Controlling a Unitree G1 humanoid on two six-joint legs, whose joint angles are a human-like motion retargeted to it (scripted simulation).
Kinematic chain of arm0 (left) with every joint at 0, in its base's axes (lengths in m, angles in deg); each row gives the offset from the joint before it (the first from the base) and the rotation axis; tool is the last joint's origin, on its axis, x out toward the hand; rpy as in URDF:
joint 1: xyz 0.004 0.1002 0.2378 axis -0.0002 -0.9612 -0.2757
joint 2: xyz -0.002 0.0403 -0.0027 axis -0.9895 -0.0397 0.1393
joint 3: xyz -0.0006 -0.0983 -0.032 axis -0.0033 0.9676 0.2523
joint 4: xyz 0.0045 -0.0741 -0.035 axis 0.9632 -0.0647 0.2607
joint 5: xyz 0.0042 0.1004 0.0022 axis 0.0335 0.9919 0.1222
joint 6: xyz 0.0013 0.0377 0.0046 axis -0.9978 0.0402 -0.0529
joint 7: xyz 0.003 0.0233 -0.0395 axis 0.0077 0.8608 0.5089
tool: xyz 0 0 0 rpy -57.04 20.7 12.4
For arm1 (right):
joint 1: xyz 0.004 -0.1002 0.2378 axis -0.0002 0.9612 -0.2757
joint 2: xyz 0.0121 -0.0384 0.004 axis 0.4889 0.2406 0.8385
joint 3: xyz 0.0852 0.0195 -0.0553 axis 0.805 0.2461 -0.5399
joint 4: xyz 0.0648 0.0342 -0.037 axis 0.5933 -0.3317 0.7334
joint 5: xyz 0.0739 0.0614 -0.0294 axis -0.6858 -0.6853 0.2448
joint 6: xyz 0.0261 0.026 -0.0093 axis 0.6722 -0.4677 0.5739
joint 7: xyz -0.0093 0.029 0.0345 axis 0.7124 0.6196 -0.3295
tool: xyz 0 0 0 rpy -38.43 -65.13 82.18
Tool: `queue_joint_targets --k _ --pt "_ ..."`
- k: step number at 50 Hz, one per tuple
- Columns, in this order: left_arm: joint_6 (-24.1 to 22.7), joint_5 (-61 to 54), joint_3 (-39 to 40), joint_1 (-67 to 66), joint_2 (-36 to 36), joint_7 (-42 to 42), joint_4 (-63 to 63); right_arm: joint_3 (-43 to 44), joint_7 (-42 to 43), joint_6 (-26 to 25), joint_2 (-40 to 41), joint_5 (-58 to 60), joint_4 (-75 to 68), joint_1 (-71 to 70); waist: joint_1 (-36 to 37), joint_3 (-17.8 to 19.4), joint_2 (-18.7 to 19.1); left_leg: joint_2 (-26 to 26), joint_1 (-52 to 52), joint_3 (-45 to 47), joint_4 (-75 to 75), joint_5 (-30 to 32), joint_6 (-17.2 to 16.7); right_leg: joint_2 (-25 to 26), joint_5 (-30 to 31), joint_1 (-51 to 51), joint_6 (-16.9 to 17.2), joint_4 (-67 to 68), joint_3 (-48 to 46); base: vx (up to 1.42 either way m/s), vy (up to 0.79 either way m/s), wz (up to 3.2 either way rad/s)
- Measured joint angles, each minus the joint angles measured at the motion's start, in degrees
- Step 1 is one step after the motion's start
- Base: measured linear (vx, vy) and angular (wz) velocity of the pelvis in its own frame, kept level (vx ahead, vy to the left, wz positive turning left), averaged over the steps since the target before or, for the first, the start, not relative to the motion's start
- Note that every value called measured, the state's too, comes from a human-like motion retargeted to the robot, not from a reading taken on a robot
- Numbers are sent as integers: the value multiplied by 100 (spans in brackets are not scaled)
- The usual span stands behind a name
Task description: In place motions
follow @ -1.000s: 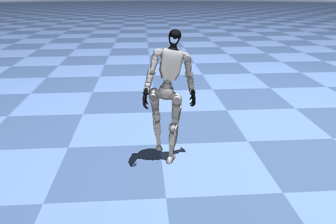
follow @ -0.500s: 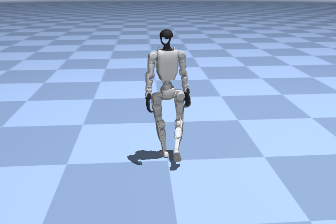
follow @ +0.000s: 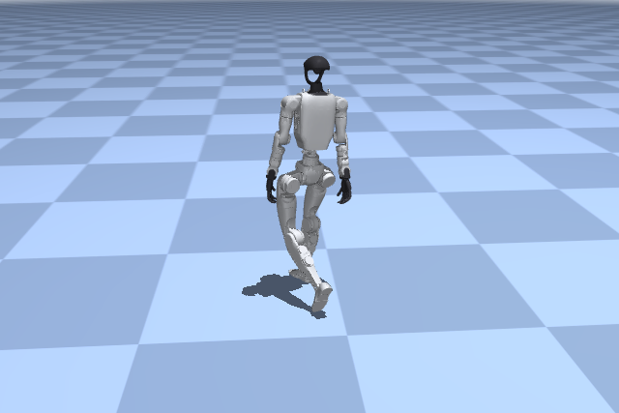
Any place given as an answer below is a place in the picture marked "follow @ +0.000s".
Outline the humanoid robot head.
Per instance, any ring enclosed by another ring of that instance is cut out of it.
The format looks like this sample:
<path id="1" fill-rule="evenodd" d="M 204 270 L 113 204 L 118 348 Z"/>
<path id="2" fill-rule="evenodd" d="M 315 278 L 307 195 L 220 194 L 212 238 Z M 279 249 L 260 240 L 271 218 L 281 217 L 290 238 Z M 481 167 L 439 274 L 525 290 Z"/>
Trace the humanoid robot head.
<path id="1" fill-rule="evenodd" d="M 310 90 L 308 93 L 313 94 L 314 96 L 328 96 L 329 94 L 323 90 L 322 82 L 320 80 L 324 74 L 324 71 L 330 70 L 329 62 L 322 56 L 312 56 L 305 61 L 304 69 L 306 82 L 310 85 Z M 315 74 L 319 74 L 319 77 L 314 82 L 311 82 L 308 78 L 308 71 L 311 70 L 313 70 Z"/>

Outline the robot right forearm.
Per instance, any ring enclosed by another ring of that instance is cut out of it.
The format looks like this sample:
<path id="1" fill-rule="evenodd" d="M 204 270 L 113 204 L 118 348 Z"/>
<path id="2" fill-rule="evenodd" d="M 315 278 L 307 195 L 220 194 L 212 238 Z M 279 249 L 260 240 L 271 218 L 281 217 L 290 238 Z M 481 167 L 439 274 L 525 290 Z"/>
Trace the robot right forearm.
<path id="1" fill-rule="evenodd" d="M 344 144 L 339 144 L 339 146 L 336 146 L 336 151 L 337 151 L 337 158 L 338 158 L 338 167 L 339 167 L 339 176 L 343 177 L 344 176 L 344 169 L 347 167 L 349 168 L 349 161 L 348 161 L 348 140 L 347 140 L 347 134 L 345 132 L 346 135 L 346 142 Z M 350 168 L 349 168 L 350 171 Z"/>

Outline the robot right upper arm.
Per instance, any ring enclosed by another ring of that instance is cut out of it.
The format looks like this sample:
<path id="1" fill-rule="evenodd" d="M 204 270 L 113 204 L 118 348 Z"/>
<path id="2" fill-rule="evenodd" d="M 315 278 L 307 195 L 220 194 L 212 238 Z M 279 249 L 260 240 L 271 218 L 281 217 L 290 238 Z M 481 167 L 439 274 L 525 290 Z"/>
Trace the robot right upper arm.
<path id="1" fill-rule="evenodd" d="M 337 99 L 337 110 L 336 110 L 336 119 L 335 126 L 336 131 L 333 134 L 333 140 L 336 144 L 345 143 L 346 142 L 346 116 L 347 116 L 347 108 L 348 102 L 345 98 L 335 96 Z"/>

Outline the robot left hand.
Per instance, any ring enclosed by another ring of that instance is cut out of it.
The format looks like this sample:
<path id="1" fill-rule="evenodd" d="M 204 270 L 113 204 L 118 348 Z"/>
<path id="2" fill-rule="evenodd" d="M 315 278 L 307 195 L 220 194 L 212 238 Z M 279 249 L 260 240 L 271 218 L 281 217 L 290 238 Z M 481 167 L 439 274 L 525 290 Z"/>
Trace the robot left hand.
<path id="1" fill-rule="evenodd" d="M 276 199 L 275 197 L 273 197 L 272 195 L 272 190 L 275 191 L 275 188 L 273 186 L 273 182 L 274 180 L 276 180 L 277 176 L 276 175 L 276 171 L 274 169 L 270 169 L 268 175 L 266 175 L 267 178 L 267 184 L 266 184 L 266 189 L 267 189 L 267 198 L 271 203 L 276 203 L 277 201 L 274 200 Z"/>

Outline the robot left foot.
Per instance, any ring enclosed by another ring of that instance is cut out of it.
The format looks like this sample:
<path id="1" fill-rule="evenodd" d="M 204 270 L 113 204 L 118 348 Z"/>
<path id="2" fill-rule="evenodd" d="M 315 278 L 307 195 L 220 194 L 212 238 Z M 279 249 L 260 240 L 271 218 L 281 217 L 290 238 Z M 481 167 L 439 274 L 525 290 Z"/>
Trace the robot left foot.
<path id="1" fill-rule="evenodd" d="M 328 297 L 332 292 L 332 287 L 327 282 L 321 282 L 315 292 L 314 301 L 311 306 L 312 312 L 322 310 L 328 302 Z"/>

